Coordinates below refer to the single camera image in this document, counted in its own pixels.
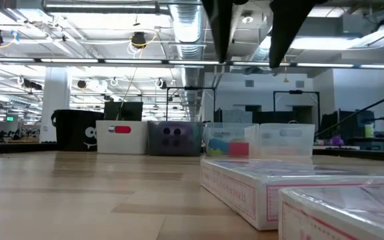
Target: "white storage box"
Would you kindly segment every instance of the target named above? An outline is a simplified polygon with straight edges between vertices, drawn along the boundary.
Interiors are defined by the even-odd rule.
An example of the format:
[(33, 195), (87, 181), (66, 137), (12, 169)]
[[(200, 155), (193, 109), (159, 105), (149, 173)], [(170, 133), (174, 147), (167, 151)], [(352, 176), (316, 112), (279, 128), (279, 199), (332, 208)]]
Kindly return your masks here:
[(313, 124), (266, 123), (260, 125), (260, 151), (263, 158), (276, 156), (312, 157)]
[(279, 239), (384, 239), (383, 187), (282, 189)]
[(384, 185), (384, 176), (281, 161), (202, 160), (201, 184), (258, 230), (272, 230), (283, 187)]
[(257, 157), (259, 125), (252, 123), (207, 123), (204, 129), (207, 155)]
[(146, 154), (147, 122), (96, 121), (97, 152)]

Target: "purple object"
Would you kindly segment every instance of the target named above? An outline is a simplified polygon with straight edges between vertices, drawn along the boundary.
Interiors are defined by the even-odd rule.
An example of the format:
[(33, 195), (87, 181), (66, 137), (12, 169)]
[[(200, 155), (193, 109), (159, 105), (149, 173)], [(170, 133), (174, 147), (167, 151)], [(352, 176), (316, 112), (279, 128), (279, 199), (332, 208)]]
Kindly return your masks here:
[(342, 138), (340, 138), (340, 136), (332, 137), (330, 142), (333, 146), (344, 146), (345, 145), (345, 142), (342, 140)]
[(199, 156), (203, 124), (201, 122), (148, 121), (149, 154)]

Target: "vent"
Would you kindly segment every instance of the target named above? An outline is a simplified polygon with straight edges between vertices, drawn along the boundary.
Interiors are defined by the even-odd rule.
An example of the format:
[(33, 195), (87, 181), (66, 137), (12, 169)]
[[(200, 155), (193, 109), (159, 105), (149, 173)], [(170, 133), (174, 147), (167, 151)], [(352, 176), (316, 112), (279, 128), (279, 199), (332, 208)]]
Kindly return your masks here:
[(304, 81), (296, 81), (296, 88), (304, 88), (305, 82)]
[(245, 87), (254, 87), (254, 80), (245, 80)]

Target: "green object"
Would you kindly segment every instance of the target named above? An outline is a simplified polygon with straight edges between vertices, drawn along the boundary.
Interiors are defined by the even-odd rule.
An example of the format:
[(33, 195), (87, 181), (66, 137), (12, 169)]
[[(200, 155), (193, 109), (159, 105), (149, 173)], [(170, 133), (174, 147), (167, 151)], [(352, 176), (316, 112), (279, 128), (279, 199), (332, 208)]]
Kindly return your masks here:
[(374, 138), (374, 126), (373, 124), (366, 124), (364, 128), (364, 134), (366, 138)]
[(210, 156), (218, 156), (218, 155), (222, 155), (223, 152), (221, 150), (218, 150), (218, 149), (208, 148), (207, 149), (207, 154), (210, 155)]

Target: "ductwork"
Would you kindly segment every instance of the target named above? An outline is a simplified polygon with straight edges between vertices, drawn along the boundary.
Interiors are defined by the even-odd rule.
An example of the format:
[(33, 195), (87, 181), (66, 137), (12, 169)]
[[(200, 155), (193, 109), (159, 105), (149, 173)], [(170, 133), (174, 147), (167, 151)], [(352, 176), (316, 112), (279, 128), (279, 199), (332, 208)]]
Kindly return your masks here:
[(66, 3), (58, 2), (46, 4), (44, 10), (48, 13), (122, 13), (122, 14), (156, 14), (170, 15), (167, 6), (161, 7), (158, 2), (154, 5), (142, 3), (122, 5), (120, 4), (97, 4), (97, 3)]
[[(196, 43), (202, 40), (203, 36), (203, 16), (199, 5), (171, 5), (171, 15), (173, 16), (173, 30), (175, 40), (178, 43)], [(179, 58), (183, 60), (198, 60), (203, 57), (203, 48), (199, 46), (178, 45), (177, 52)], [(182, 68), (181, 78), (183, 86), (202, 87), (204, 84), (204, 70), (200, 68)], [(185, 92), (186, 101), (189, 106), (191, 120), (199, 110), (202, 91), (195, 93)]]
[[(271, 29), (272, 29), (272, 16), (268, 15), (264, 18), (263, 23), (261, 24), (259, 29), (259, 38), (261, 40), (261, 43), (263, 42), (263, 40), (265, 40), (266, 36), (271, 31)], [(252, 61), (252, 62), (268, 61), (269, 49), (263, 48), (260, 45), (256, 48), (254, 53), (247, 58), (247, 61)], [(271, 73), (271, 69), (268, 67), (245, 67), (243, 69), (243, 74), (245, 75), (256, 74), (256, 73), (269, 74)]]

